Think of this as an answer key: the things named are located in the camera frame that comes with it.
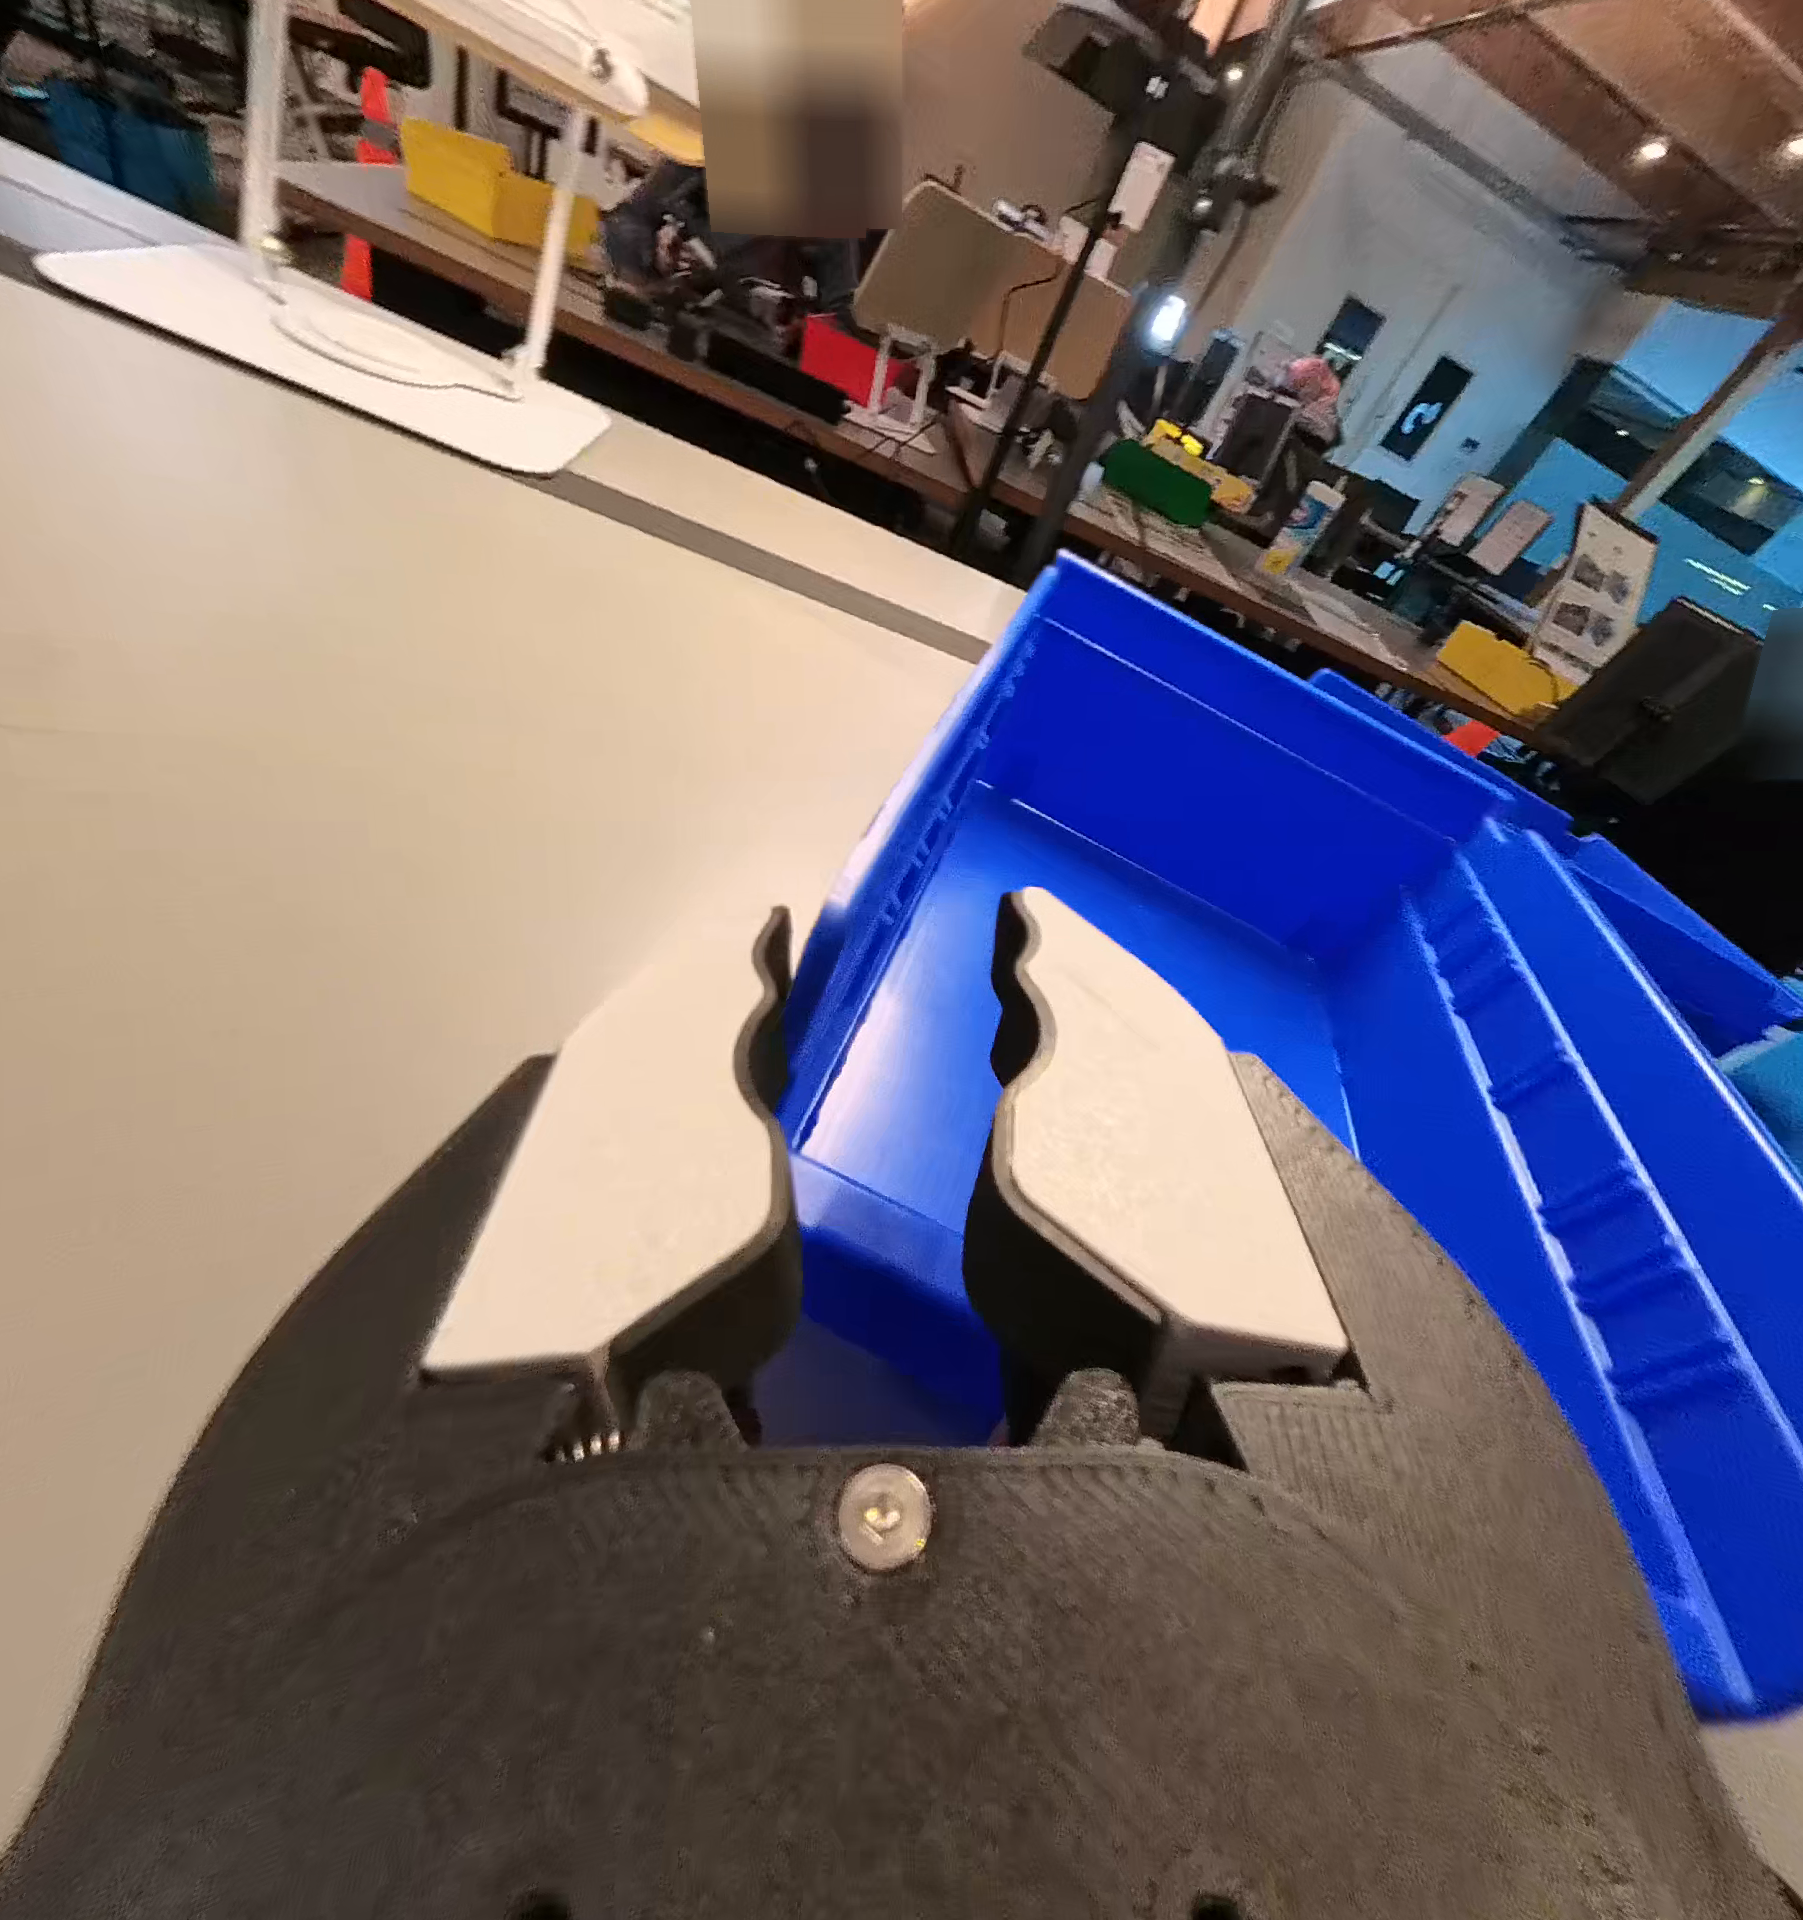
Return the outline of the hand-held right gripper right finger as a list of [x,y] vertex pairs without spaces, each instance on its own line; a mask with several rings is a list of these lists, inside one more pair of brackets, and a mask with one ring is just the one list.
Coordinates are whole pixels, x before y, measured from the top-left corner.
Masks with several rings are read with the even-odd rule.
[[1050,888],[1006,892],[990,983],[998,1099],[964,1291],[1010,1424],[1102,1370],[1172,1441],[1210,1383],[1336,1386],[1352,1340],[1250,1105],[1194,1002]]

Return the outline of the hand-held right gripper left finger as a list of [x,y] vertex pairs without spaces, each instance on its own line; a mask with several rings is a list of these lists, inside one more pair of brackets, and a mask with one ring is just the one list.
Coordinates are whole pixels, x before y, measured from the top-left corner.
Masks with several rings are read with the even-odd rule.
[[554,1381],[562,1443],[620,1443],[650,1381],[750,1398],[802,1312],[776,1117],[784,904],[680,927],[554,1052],[422,1352],[430,1384]]

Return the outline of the blue plastic bin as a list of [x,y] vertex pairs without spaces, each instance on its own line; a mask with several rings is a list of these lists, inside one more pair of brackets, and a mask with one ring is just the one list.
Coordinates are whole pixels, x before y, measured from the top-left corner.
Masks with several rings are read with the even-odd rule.
[[1052,891],[1457,1261],[1577,1431],[1695,1711],[1803,1707],[1803,1181],[1483,789],[1078,560],[1014,616],[794,972],[810,1317],[976,1436],[962,1287],[998,907]]
[[1795,988],[1733,947],[1603,836],[1575,833],[1561,809],[1491,762],[1465,756],[1338,671],[1320,669],[1308,684],[1326,701],[1407,740],[1447,774],[1465,776],[1491,794],[1515,828],[1537,833],[1715,1058],[1761,1045],[1777,1030],[1803,1030],[1803,997]]

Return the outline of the small yellow bin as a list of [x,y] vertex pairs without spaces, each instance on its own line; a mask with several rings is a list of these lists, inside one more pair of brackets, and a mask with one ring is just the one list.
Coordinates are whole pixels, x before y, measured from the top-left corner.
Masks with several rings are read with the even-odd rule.
[[1573,683],[1555,675],[1525,644],[1473,621],[1451,629],[1437,664],[1443,675],[1523,722],[1547,718],[1575,692]]

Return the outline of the green storage bin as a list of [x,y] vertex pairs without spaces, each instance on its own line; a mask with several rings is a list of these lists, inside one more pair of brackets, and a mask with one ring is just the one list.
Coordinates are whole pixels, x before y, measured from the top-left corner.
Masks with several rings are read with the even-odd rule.
[[1214,511],[1216,471],[1178,442],[1118,440],[1104,455],[1104,485],[1132,506],[1184,529]]

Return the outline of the small instruction poster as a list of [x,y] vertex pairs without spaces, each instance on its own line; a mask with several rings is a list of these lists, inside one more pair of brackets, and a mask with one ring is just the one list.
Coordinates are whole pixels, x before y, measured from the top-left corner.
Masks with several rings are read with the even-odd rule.
[[1529,655],[1575,692],[1619,657],[1639,625],[1659,538],[1603,501],[1577,511],[1567,559],[1545,589]]

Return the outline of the red storage bin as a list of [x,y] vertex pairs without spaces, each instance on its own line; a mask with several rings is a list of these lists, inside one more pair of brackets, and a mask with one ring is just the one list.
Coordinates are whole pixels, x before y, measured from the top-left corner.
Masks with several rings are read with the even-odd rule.
[[800,324],[796,367],[824,386],[844,396],[864,413],[886,410],[892,396],[914,399],[918,367],[890,349],[888,362],[882,349],[868,343],[836,317],[810,312]]

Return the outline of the beige board on stand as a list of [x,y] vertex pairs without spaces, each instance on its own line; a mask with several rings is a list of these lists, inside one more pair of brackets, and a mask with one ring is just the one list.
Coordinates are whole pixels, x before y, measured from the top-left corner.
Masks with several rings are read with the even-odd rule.
[[[1074,267],[1042,241],[1002,226],[936,180],[906,194],[852,301],[866,332],[946,355],[970,349],[1032,370]],[[1074,403],[1094,396],[1124,335],[1132,294],[1084,272],[1044,381]]]

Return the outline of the black tripod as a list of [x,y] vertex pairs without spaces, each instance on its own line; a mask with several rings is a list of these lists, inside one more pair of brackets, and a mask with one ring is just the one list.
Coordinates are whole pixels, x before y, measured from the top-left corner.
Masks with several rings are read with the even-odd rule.
[[1186,296],[1182,290],[1202,241],[1238,232],[1242,218],[1276,192],[1256,153],[1274,124],[1312,6],[1230,5],[1224,23],[1208,34],[1196,32],[1198,10],[1198,5],[1056,5],[1024,51],[1038,68],[1102,108],[1108,133],[1084,242],[1064,268],[1058,301],[1006,427],[962,501],[948,546],[952,559],[970,559],[982,519],[998,503],[1024,419],[1084,301],[1094,252],[1110,235],[1132,161],[1154,148],[1168,157],[1168,176],[1154,201],[1162,229],[1146,276],[1130,298],[1104,373],[1090,396],[1074,407],[1074,438],[1010,569],[1020,586],[1032,586],[1058,557],[1064,523],[1140,369],[1164,356],[1178,343],[1186,315],[1204,305],[1204,294]]

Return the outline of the long yellow bin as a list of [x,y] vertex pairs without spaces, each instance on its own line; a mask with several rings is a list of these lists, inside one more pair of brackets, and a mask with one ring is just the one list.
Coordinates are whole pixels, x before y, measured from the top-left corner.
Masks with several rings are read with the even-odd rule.
[[408,192],[426,209],[492,242],[542,246],[554,188],[522,174],[500,143],[410,117],[400,153]]

